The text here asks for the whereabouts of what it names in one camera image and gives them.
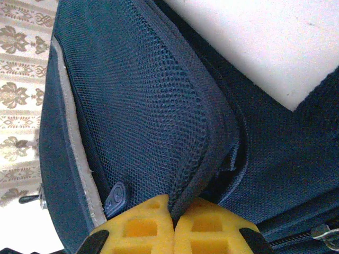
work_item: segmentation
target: gray trim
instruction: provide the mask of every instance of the gray trim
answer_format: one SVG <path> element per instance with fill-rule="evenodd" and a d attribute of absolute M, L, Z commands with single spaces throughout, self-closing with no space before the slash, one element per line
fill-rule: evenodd
<path fill-rule="evenodd" d="M 106 222 L 106 217 L 103 213 L 99 193 L 92 177 L 92 173 L 87 162 L 85 149 L 82 144 L 77 122 L 75 102 L 64 63 L 63 51 L 55 37 L 52 37 L 51 45 L 55 48 L 58 56 L 58 72 L 60 75 L 60 84 L 65 102 L 66 123 L 70 144 L 88 204 L 88 210 L 90 212 L 94 226 L 97 227 Z"/>

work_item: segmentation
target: navy blue backpack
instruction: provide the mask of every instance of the navy blue backpack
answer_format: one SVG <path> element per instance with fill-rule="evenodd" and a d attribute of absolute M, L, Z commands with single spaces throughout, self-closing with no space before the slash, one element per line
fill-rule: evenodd
<path fill-rule="evenodd" d="M 44 97 L 47 207 L 74 253 L 107 218 L 168 194 L 177 221 L 201 196 L 258 225 L 281 254 L 334 253 L 339 69 L 291 112 L 164 2 L 60 0 Z"/>

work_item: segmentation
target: yellow foam block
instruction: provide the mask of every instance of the yellow foam block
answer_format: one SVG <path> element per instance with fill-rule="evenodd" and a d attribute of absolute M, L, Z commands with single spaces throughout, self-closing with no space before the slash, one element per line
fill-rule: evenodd
<path fill-rule="evenodd" d="M 175 254 L 253 254 L 239 232 L 250 228 L 251 222 L 238 215 L 197 198 L 181 216 L 174 233 Z"/>
<path fill-rule="evenodd" d="M 173 254 L 174 230 L 168 195 L 159 195 L 94 229 L 108 230 L 101 254 Z"/>

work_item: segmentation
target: floral pattern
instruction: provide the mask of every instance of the floral pattern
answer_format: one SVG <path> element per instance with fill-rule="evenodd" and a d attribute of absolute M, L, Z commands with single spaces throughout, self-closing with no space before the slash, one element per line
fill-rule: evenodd
<path fill-rule="evenodd" d="M 42 102 L 43 102 L 44 92 L 41 89 L 38 89 L 38 88 L 35 91 L 37 91 L 37 103 L 36 103 L 36 106 L 40 106 L 40 105 L 42 105 Z"/>
<path fill-rule="evenodd" d="M 0 74 L 43 78 L 46 72 L 47 67 L 41 65 L 0 60 Z"/>
<path fill-rule="evenodd" d="M 50 15 L 44 15 L 40 12 L 35 15 L 35 21 L 38 25 L 43 25 L 48 28 L 53 27 L 54 24 L 54 19 Z"/>
<path fill-rule="evenodd" d="M 56 2 L 0 1 L 0 206 L 39 188 L 39 113 Z"/>
<path fill-rule="evenodd" d="M 0 89 L 0 102 L 7 108 L 15 108 L 17 104 L 25 105 L 27 104 L 26 99 L 29 97 L 26 91 L 26 88 L 17 88 L 15 83 L 7 82 Z"/>
<path fill-rule="evenodd" d="M 12 4 L 5 3 L 5 6 L 2 7 L 1 10 L 3 11 L 6 17 L 10 17 L 12 19 L 29 22 L 30 19 L 33 18 L 29 10 L 18 6 L 14 6 Z"/>
<path fill-rule="evenodd" d="M 0 171 L 0 183 L 17 182 L 41 177 L 39 166 L 18 167 Z"/>
<path fill-rule="evenodd" d="M 33 124 L 33 121 L 29 116 L 9 116 L 4 124 L 8 126 L 8 128 L 30 128 Z"/>
<path fill-rule="evenodd" d="M 0 206 L 4 207 L 8 203 L 10 203 L 12 200 L 26 196 L 28 194 L 28 190 L 22 190 L 19 192 L 17 188 L 9 189 L 1 198 L 0 198 Z"/>
<path fill-rule="evenodd" d="M 9 137 L 0 144 L 0 154 L 8 161 L 16 161 L 17 157 L 27 156 L 27 140 L 18 140 L 16 137 Z"/>
<path fill-rule="evenodd" d="M 37 129 L 40 116 L 0 115 L 0 129 Z"/>
<path fill-rule="evenodd" d="M 41 39 L 39 36 L 35 36 L 36 42 L 31 42 L 31 46 L 35 47 L 35 53 L 37 55 L 44 53 L 46 50 L 49 49 L 49 45 Z"/>
<path fill-rule="evenodd" d="M 15 29 L 7 25 L 0 29 L 0 45 L 6 53 L 14 54 L 18 51 L 26 51 L 25 46 L 29 43 L 25 40 L 26 34 L 17 33 Z"/>
<path fill-rule="evenodd" d="M 21 62 L 7 62 L 3 67 L 8 73 L 12 75 L 29 76 L 33 69 L 27 63 Z"/>

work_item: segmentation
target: zipper pull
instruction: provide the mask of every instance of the zipper pull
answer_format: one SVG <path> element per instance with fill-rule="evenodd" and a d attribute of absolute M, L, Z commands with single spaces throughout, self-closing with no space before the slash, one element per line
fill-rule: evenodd
<path fill-rule="evenodd" d="M 311 230 L 313 239 L 324 241 L 331 250 L 339 252 L 339 229 L 330 229 L 328 225 L 322 224 Z"/>

